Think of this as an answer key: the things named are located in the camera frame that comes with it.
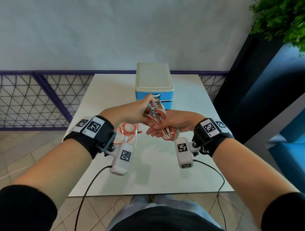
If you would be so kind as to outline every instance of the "screw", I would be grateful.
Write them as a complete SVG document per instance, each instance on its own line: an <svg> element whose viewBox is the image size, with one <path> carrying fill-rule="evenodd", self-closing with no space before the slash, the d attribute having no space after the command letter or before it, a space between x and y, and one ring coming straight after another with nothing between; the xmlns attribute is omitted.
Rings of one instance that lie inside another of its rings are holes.
<svg viewBox="0 0 305 231"><path fill-rule="evenodd" d="M109 146L109 151L114 151L114 145Z"/></svg>

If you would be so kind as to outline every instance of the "black wire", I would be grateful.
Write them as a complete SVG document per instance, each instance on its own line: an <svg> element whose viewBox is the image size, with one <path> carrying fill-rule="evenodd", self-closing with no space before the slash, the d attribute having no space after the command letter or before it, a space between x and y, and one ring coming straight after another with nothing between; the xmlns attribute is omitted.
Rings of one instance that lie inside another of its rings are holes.
<svg viewBox="0 0 305 231"><path fill-rule="evenodd" d="M204 164L204 165L210 167L211 169L214 169L214 170L222 177L222 179L224 180L224 182L222 183L222 185L220 186L220 188L218 189L218 192L217 192L217 201L218 201L218 205L219 205L220 211L221 211L221 213L222 213L222 216L224 217L224 213L222 212L222 209L221 209L220 203L219 203L219 199L218 199L220 189L223 187L223 185L224 185L224 183L225 183L224 177L221 175L221 173L220 173L219 171L217 171L217 170L216 170L215 168L213 168L212 166L210 166L210 165L208 165L208 164L206 164L206 163L203 163L203 162L201 162L201 161L199 161L199 160L193 160L193 161L202 163L202 164ZM225 219L225 217L224 217L224 227L225 227L225 229L226 229L226 231L227 231L227 225L226 225L226 219Z"/></svg>
<svg viewBox="0 0 305 231"><path fill-rule="evenodd" d="M94 182L94 180L97 178L97 176L106 168L111 168L112 166L106 166L104 167L101 171L98 172L98 174L96 174L96 176L93 178L93 180L91 181L91 183L89 184L86 192L85 192L85 195L83 196L83 199L81 200L81 205L79 206L79 209L78 209L78 212L77 212L77 216L76 216L76 220L75 220L75 227L74 227L74 231L76 231L76 226L77 226L77 221L78 221L78 216L79 216L79 212L81 211L81 206L83 205L83 202L84 202L84 199L85 199L85 196L87 195L87 192L89 191L89 188L90 186L92 185L92 183Z"/></svg>

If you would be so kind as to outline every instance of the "white lid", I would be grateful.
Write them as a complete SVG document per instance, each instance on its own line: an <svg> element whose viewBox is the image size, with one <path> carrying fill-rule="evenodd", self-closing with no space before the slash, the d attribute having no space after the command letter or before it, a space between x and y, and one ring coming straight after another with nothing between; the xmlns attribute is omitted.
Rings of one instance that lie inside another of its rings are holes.
<svg viewBox="0 0 305 231"><path fill-rule="evenodd" d="M135 91L167 92L174 91L167 63L141 62L137 64Z"/></svg>

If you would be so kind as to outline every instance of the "leaves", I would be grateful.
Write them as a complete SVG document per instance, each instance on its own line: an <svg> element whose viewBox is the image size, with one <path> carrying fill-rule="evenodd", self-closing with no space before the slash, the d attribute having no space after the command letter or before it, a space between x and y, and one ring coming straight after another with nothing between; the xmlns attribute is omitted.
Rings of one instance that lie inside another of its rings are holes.
<svg viewBox="0 0 305 231"><path fill-rule="evenodd" d="M268 40L284 35L284 42L305 52L305 0L256 0L249 9L255 18L251 34Z"/></svg>

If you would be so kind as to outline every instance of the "forearm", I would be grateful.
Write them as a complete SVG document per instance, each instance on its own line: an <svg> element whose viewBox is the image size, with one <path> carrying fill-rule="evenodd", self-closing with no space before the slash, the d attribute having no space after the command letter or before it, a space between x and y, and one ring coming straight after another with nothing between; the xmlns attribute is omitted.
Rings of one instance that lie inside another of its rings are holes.
<svg viewBox="0 0 305 231"><path fill-rule="evenodd" d="M48 195L60 208L89 167L92 157L77 141L67 139L12 184L34 187Z"/></svg>
<svg viewBox="0 0 305 231"><path fill-rule="evenodd" d="M267 206L280 195L298 190L274 168L234 139L224 140L213 160L260 225Z"/></svg>

